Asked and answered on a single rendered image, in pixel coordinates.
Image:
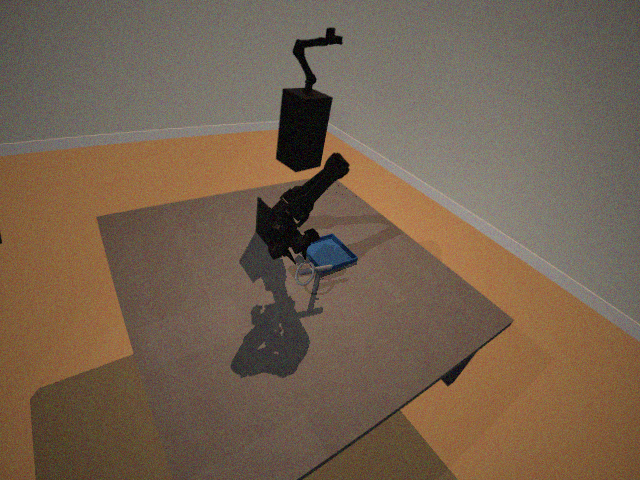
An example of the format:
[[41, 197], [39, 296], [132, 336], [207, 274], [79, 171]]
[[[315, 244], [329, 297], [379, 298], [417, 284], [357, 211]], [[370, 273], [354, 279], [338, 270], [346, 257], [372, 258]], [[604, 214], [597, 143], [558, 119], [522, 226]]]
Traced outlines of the blue tray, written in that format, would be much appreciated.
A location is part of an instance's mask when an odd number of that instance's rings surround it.
[[321, 236], [316, 242], [311, 242], [307, 248], [306, 257], [315, 267], [332, 265], [332, 270], [358, 260], [358, 257], [333, 233]]

